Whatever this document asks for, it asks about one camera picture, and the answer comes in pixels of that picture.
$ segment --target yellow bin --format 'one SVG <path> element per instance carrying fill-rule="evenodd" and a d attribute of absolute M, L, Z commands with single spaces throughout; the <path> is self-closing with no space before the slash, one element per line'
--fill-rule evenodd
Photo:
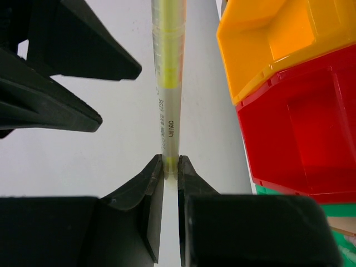
<path fill-rule="evenodd" d="M 229 0 L 217 40 L 233 104 L 278 71 L 356 42 L 356 0 Z"/>

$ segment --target black plastic part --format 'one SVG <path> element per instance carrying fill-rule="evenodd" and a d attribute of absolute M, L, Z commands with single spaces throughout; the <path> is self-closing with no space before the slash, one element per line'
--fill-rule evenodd
<path fill-rule="evenodd" d="M 190 196 L 186 265 L 342 266 L 322 209 L 302 196 Z"/>
<path fill-rule="evenodd" d="M 185 265 L 185 205 L 191 195 L 218 195 L 203 178 L 195 171 L 187 156 L 180 156 L 178 162 L 178 213 L 179 213 L 179 243 L 181 266 Z"/>
<path fill-rule="evenodd" d="M 135 61 L 84 0 L 33 0 L 27 60 L 48 75 L 134 80 Z"/>
<path fill-rule="evenodd" d="M 156 155 L 101 200 L 0 198 L 1 266 L 153 267 L 160 245 L 161 170 Z"/>
<path fill-rule="evenodd" d="M 17 49 L 27 39 L 25 61 Z M 84 0 L 0 1 L 0 138 L 14 128 L 94 132 L 102 124 L 50 75 L 118 81 L 140 72 Z"/>

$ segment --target label on pen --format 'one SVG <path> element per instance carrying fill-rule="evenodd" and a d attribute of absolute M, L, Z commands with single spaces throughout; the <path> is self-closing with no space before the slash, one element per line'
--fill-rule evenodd
<path fill-rule="evenodd" d="M 181 86 L 168 89 L 157 87 L 161 148 L 166 157 L 176 157 L 179 154 L 181 91 Z"/>

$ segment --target red plastic container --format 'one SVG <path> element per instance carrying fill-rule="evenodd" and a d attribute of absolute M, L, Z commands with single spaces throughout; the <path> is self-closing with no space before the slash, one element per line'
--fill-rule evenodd
<path fill-rule="evenodd" d="M 236 111 L 256 184 L 356 203 L 356 45 L 278 72 Z"/>

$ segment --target yellow highlighter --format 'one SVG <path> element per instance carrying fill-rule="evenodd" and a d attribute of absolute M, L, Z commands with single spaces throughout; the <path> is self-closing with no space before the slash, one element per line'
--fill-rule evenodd
<path fill-rule="evenodd" d="M 177 172 L 186 0 L 152 0 L 153 42 L 164 172 Z"/>

